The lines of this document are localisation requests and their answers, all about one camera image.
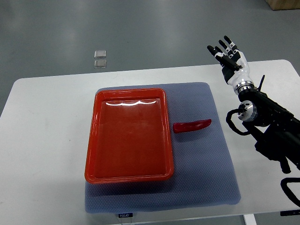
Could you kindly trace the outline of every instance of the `red pepper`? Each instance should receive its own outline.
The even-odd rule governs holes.
[[[174,133],[190,132],[195,130],[201,130],[208,127],[211,124],[211,119],[197,120],[189,123],[173,123]]]

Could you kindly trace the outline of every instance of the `concrete floor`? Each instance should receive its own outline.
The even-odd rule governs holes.
[[[216,64],[206,46],[224,35],[248,61],[285,59],[300,74],[299,34],[300,10],[272,11],[265,0],[1,0],[0,113],[17,79]],[[100,49],[107,50],[107,67],[94,69]],[[255,217],[258,225],[300,223],[300,216],[279,212]]]

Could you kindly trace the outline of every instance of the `white table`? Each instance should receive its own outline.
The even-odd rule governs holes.
[[[300,78],[286,60],[250,62],[262,91],[300,118]],[[114,214],[84,210],[84,167],[95,92],[104,87],[206,82],[210,85],[241,193],[236,205],[138,212],[133,223],[293,210],[280,181],[278,162],[255,151],[251,136],[226,124],[240,104],[219,65],[176,67],[16,81],[0,117],[1,224],[118,224]],[[290,163],[289,177],[300,177]],[[290,186],[300,196],[300,188]]]

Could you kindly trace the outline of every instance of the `red plastic tray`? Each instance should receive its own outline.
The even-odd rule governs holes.
[[[92,184],[166,180],[173,171],[164,90],[100,91],[95,96],[85,179]]]

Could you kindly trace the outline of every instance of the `blue mat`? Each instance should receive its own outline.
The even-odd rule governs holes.
[[[203,82],[112,87],[162,88],[166,92],[174,175],[166,181],[85,186],[88,213],[161,211],[237,204],[239,187],[209,85]],[[175,134],[175,122],[211,119],[209,127]]]

